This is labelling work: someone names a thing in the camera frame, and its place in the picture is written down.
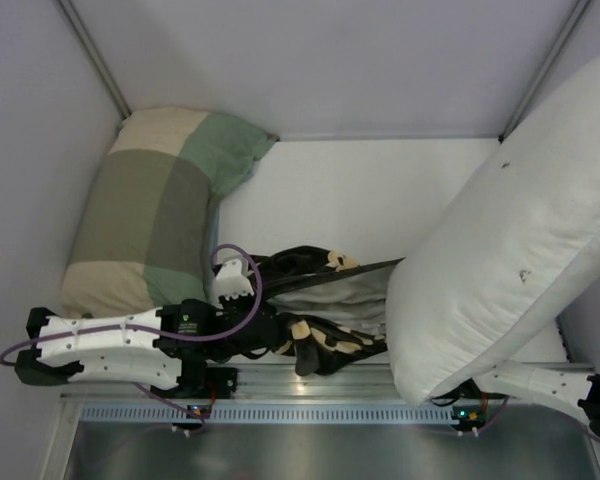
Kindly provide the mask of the black floral plush pillowcase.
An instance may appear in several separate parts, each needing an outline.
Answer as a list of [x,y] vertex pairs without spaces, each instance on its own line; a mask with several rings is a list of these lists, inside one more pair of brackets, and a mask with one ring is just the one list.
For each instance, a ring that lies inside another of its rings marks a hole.
[[400,259],[360,264],[343,253],[299,246],[254,257],[262,277],[265,343],[246,354],[291,357],[300,377],[328,376],[387,351],[388,281]]

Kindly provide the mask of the white pillow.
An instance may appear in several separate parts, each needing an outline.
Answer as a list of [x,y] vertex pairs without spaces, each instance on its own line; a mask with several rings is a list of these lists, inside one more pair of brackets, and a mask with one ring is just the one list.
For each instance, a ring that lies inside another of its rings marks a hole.
[[395,267],[386,332],[417,405],[508,360],[600,276],[600,56],[537,107]]

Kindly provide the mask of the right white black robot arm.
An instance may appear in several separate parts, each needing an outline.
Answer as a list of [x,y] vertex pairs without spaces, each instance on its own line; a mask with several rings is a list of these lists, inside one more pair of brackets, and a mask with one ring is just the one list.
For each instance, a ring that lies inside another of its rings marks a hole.
[[600,442],[600,374],[555,370],[513,361],[472,378],[479,390],[558,411]]

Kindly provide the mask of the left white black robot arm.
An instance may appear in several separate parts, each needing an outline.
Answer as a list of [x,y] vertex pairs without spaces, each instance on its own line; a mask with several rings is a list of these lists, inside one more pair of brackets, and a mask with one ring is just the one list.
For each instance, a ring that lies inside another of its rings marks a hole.
[[167,399],[228,398],[237,371],[226,361],[292,350],[284,319],[251,297],[219,307],[189,299],[101,319],[66,319],[35,308],[26,329],[31,342],[14,366],[26,385],[137,383]]

